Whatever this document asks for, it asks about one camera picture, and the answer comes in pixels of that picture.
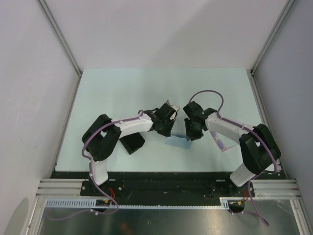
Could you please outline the light blue cleaning cloth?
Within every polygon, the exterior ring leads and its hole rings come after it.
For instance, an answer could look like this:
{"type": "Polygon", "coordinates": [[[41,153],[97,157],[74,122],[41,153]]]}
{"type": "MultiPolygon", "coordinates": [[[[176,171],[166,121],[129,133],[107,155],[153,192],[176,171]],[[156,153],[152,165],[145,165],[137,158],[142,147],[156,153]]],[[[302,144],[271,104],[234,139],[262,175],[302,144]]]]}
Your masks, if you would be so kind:
{"type": "Polygon", "coordinates": [[[171,135],[165,138],[165,144],[181,149],[190,149],[192,142],[186,136],[171,135]]]}

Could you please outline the pink purple sunglasses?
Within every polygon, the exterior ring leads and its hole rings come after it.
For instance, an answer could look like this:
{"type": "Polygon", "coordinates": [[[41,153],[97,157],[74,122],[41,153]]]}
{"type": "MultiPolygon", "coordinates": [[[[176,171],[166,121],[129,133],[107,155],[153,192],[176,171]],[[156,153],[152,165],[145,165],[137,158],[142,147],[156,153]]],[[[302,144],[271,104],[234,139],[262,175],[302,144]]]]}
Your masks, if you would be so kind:
{"type": "Polygon", "coordinates": [[[234,145],[232,146],[226,146],[223,141],[221,140],[220,138],[220,134],[218,134],[216,131],[210,131],[210,134],[213,138],[213,140],[215,141],[217,147],[220,149],[221,152],[226,152],[236,146],[238,146],[237,143],[235,143],[234,145]]]}

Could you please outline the black glasses case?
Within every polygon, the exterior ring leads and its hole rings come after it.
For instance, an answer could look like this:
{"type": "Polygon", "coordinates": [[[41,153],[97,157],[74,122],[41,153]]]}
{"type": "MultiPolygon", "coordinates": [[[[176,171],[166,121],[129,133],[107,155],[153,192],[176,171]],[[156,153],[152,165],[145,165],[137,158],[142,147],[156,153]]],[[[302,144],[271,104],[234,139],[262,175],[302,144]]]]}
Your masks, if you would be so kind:
{"type": "Polygon", "coordinates": [[[145,139],[142,137],[140,133],[134,133],[134,134],[124,136],[120,138],[119,141],[122,143],[122,145],[124,146],[126,151],[129,153],[129,155],[136,152],[145,143],[145,139]]]}

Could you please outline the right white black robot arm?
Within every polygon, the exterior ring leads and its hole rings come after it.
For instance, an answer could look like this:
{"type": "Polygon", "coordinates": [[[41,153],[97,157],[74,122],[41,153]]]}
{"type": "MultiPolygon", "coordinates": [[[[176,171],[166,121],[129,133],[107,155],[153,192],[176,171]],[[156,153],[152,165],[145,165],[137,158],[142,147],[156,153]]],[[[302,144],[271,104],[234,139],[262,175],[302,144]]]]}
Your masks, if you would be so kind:
{"type": "Polygon", "coordinates": [[[204,131],[209,131],[220,150],[225,147],[216,138],[217,134],[240,146],[243,163],[231,173],[230,181],[225,184],[225,190],[230,196],[238,196],[245,183],[262,174],[270,165],[277,171],[276,161],[281,157],[281,151],[266,125],[244,125],[221,116],[215,109],[204,110],[194,101],[183,110],[187,115],[184,120],[186,135],[191,141],[201,139],[204,131]]]}

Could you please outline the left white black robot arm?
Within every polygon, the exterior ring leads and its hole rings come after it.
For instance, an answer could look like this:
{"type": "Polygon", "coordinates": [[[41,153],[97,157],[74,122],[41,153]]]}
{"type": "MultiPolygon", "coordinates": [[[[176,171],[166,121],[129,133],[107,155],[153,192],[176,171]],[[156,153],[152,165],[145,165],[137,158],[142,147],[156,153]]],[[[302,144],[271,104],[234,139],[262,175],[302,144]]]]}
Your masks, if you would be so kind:
{"type": "Polygon", "coordinates": [[[131,155],[144,145],[143,132],[155,131],[169,137],[178,112],[179,106],[166,101],[160,108],[139,110],[136,117],[112,120],[106,114],[100,115],[82,136],[82,156],[89,160],[93,181],[91,190],[99,196],[107,192],[107,159],[118,142],[131,155]]]}

